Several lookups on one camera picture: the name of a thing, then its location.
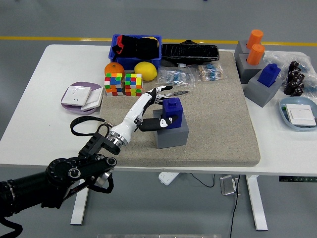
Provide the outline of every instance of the knife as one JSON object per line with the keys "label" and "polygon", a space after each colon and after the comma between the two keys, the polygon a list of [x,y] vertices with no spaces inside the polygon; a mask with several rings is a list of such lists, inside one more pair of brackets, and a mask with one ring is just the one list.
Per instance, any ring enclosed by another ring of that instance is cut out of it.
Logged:
{"label": "knife", "polygon": [[173,93],[166,93],[166,94],[164,94],[164,96],[166,96],[166,97],[178,96],[178,95],[182,95],[182,94],[186,94],[186,93],[189,93],[189,91],[186,90],[186,91],[178,91],[178,92],[173,92]]}

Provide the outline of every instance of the table leg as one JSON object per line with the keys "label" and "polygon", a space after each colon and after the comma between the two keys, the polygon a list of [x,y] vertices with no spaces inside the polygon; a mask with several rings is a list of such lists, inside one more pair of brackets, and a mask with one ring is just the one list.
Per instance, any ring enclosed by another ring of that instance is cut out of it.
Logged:
{"label": "table leg", "polygon": [[71,217],[70,224],[71,225],[81,225],[84,219],[85,206],[88,196],[88,188],[84,188],[80,192],[76,194],[76,201],[74,205],[73,215]]}
{"label": "table leg", "polygon": [[258,186],[258,175],[246,175],[254,223],[257,231],[267,231],[267,224]]}

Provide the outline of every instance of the rubik's cube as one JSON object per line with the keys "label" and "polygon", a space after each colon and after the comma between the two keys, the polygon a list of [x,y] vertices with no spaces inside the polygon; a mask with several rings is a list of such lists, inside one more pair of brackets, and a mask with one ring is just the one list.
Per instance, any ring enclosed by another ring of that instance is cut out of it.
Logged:
{"label": "rubik's cube", "polygon": [[122,73],[106,73],[105,89],[107,96],[123,95],[121,82]]}
{"label": "rubik's cube", "polygon": [[142,74],[127,73],[125,75],[124,90],[127,96],[141,96],[142,94]]}

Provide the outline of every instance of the gray block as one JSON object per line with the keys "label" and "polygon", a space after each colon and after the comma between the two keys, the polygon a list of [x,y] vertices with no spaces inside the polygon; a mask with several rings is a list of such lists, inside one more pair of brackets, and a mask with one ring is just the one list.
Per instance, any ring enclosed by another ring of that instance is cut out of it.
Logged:
{"label": "gray block", "polygon": [[248,99],[255,102],[260,107],[264,107],[274,97],[279,87],[283,84],[283,80],[276,79],[276,81],[268,88],[264,84],[258,82],[261,73],[262,70],[251,78],[243,91]]}
{"label": "gray block", "polygon": [[240,40],[238,41],[236,50],[234,52],[234,59],[237,61],[239,54],[249,54],[250,50],[246,47],[248,40]]}
{"label": "gray block", "polygon": [[247,54],[239,54],[236,60],[239,77],[241,83],[248,83],[260,70],[264,69],[266,64],[263,59],[260,60],[258,65],[250,65],[247,63]]}
{"label": "gray block", "polygon": [[[153,110],[153,116],[155,118],[160,118],[162,110]],[[157,148],[169,148],[174,146],[186,145],[188,138],[189,128],[185,115],[183,113],[182,126],[173,129],[163,129],[154,131],[155,140],[157,143]]]}

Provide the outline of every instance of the lemon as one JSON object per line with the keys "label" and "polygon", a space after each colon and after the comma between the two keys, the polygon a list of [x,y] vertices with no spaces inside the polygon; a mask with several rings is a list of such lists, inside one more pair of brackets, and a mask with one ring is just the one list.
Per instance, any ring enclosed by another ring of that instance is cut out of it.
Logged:
{"label": "lemon", "polygon": [[135,73],[142,74],[144,81],[152,81],[158,75],[157,69],[152,63],[140,62],[134,67]]}

